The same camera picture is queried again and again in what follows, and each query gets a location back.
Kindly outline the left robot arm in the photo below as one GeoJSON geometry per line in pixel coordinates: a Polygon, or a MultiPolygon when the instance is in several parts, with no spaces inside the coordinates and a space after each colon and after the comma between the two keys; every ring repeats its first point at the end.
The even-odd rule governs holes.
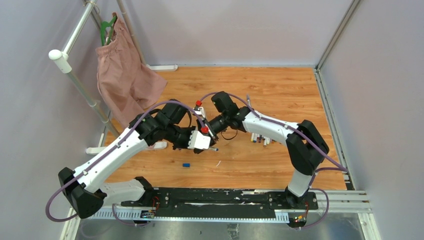
{"type": "Polygon", "coordinates": [[[110,145],[86,163],[58,173],[60,189],[48,200],[45,213],[52,221],[60,222],[50,214],[50,206],[59,193],[63,193],[75,211],[74,216],[86,219],[97,213],[103,206],[124,201],[135,201],[140,206],[149,206],[153,193],[137,177],[130,181],[105,183],[106,179],[134,155],[166,140],[185,149],[190,144],[196,127],[180,128],[179,122],[186,115],[197,120],[201,116],[186,104],[171,99],[153,105],[138,115],[110,145]]]}

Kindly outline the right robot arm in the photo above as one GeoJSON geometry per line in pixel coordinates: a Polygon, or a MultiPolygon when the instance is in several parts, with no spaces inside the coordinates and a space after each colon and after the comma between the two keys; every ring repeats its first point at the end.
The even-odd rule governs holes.
{"type": "Polygon", "coordinates": [[[244,133],[259,134],[283,144],[294,168],[284,190],[286,204],[298,209],[306,201],[311,180],[318,166],[328,156],[329,146],[309,120],[288,122],[264,115],[248,104],[238,107],[234,95],[225,91],[209,93],[219,115],[207,123],[212,135],[231,128],[244,133]]]}

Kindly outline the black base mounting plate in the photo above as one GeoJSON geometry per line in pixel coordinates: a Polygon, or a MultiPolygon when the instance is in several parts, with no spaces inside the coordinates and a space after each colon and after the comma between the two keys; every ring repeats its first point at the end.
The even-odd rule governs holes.
{"type": "Polygon", "coordinates": [[[123,201],[121,206],[151,208],[156,217],[230,221],[279,220],[277,210],[303,214],[319,208],[313,192],[293,200],[285,191],[170,187],[154,188],[140,200],[123,201]]]}

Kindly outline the pink cloth shorts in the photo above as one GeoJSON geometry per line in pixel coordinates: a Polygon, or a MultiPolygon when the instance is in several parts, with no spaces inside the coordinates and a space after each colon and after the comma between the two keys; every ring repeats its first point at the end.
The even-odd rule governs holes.
{"type": "Polygon", "coordinates": [[[142,64],[122,19],[113,29],[114,40],[96,49],[97,88],[115,120],[126,128],[159,100],[167,81],[142,64]]]}

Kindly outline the green clothes hanger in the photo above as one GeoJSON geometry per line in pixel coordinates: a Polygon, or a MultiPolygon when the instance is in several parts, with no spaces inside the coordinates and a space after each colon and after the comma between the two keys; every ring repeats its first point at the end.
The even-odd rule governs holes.
{"type": "Polygon", "coordinates": [[[110,21],[103,21],[100,25],[100,40],[101,40],[101,46],[106,46],[110,44],[112,41],[112,38],[114,36],[114,26],[117,21],[118,17],[114,13],[112,15],[112,19],[110,21]]]}

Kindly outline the grey aluminium frame rail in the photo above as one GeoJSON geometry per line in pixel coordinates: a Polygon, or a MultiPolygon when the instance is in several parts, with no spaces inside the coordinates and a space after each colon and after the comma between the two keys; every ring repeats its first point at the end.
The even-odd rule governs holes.
{"type": "MultiPolygon", "coordinates": [[[[350,1],[346,12],[314,68],[315,80],[317,82],[329,129],[331,131],[335,151],[340,164],[348,170],[351,169],[351,163],[349,157],[346,155],[346,144],[342,137],[342,129],[336,118],[334,101],[331,100],[330,97],[330,84],[325,80],[324,68],[361,3],[361,0],[350,1]]],[[[356,180],[351,172],[344,173],[343,178],[347,187],[345,194],[365,197],[365,200],[338,200],[336,204],[339,205],[339,207],[334,210],[338,210],[341,213],[347,212],[357,214],[360,223],[360,231],[363,233],[364,238],[366,240],[380,240],[381,235],[377,227],[367,192],[357,187],[356,180]]]]}

